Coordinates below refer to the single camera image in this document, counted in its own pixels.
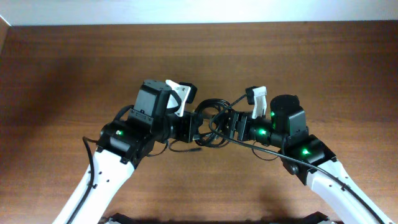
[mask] green light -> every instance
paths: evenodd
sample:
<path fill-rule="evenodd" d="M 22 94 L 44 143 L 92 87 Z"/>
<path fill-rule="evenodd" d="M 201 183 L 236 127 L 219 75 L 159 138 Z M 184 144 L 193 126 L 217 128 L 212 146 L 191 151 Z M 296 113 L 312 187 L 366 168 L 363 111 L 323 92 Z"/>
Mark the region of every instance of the green light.
<path fill-rule="evenodd" d="M 303 149 L 303 151 L 301 152 L 303 155 L 309 155 L 311 154 L 307 149 Z"/>

